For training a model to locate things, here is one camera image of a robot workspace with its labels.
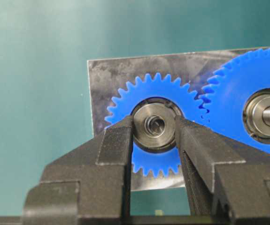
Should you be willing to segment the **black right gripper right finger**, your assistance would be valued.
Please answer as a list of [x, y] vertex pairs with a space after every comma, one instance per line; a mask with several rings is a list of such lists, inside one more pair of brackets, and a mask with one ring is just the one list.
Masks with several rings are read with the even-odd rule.
[[270, 225], [270, 154], [175, 118], [191, 215], [185, 225]]

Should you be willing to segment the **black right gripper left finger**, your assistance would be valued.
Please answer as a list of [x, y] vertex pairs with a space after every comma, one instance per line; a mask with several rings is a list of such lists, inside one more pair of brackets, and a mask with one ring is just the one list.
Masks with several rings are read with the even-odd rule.
[[24, 225], [118, 225], [130, 214], [133, 118], [48, 164], [26, 197]]

